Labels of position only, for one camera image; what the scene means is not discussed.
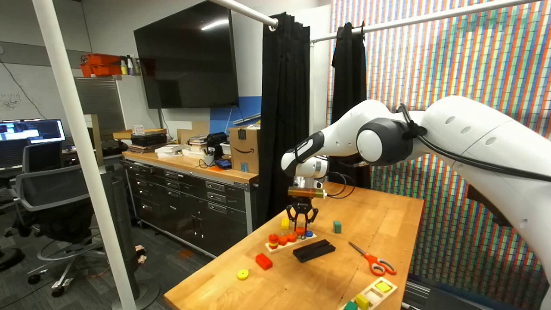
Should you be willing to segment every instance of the yellow square block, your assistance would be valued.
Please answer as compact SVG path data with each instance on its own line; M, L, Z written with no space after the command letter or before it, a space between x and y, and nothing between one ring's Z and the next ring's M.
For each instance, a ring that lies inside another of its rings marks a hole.
M356 295L356 304L361 310L368 310L369 300L362 294Z
M289 229L289 219L287 217L281 220L281 229Z
M381 282L377 285L375 285L379 290L381 290L381 292L383 293L386 293L388 291L390 291L392 288L390 286L388 286L388 284L384 283L384 282Z

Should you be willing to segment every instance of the orange scissors handle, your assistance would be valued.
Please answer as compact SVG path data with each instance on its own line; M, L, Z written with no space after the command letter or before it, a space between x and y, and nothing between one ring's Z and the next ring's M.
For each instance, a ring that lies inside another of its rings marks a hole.
M363 255L368 260L369 268L374 275L383 276L386 272L390 275L396 274L396 269L387 260L377 258L368 253Z

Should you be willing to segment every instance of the black curtain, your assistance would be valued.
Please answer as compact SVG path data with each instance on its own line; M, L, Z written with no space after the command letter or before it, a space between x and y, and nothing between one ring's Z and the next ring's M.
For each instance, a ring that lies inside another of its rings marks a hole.
M310 28L285 13L274 15L275 31L264 26L258 223L285 209L293 182L281 169L285 151L308 136Z
M353 35L351 23L337 30L337 43L331 65L335 69L331 113L331 123L334 123L353 106L367 99L363 35ZM356 186L368 189L371 188L371 169L347 167L361 160L359 154L330 158L329 167L331 171L350 175ZM329 176L329 181L343 183L342 178L335 175Z

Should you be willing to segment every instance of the colorful patterned wall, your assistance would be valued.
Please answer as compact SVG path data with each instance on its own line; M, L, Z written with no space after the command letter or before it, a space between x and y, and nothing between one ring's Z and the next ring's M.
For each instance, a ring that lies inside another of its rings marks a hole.
M479 2L333 0L331 31L346 22L377 24ZM462 95L549 137L550 41L551 0L369 33L368 99L424 110ZM331 95L329 89L328 107ZM492 224L486 208L466 199L467 183L442 161L425 156L373 168L372 186L425 200L410 273L539 309L549 285L536 256L513 229Z

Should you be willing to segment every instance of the chair wheel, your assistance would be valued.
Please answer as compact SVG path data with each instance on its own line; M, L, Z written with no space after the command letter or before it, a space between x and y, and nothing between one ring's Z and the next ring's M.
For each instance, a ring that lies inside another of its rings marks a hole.
M52 297L57 298L57 297L63 295L63 293L65 293L65 288L63 286L56 287L52 291Z
M40 282L40 274L30 275L27 279L28 284L37 284L38 282Z

